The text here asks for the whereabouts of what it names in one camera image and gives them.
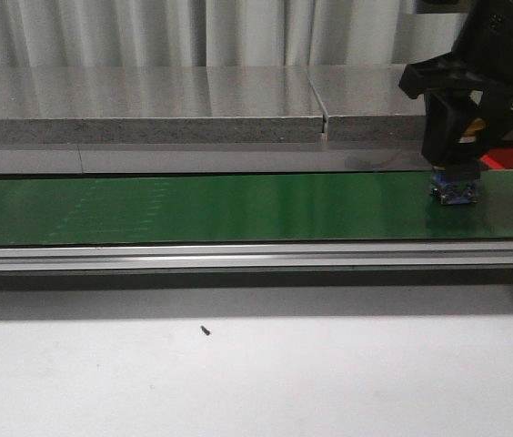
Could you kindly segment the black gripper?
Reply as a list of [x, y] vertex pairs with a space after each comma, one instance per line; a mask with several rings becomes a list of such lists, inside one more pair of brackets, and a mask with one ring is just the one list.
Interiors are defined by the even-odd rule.
[[[513, 1], [476, 1], [451, 51], [408, 64], [399, 87], [412, 99], [425, 94], [421, 153], [431, 165], [486, 154], [513, 130]], [[466, 90], [487, 92], [475, 103]]]

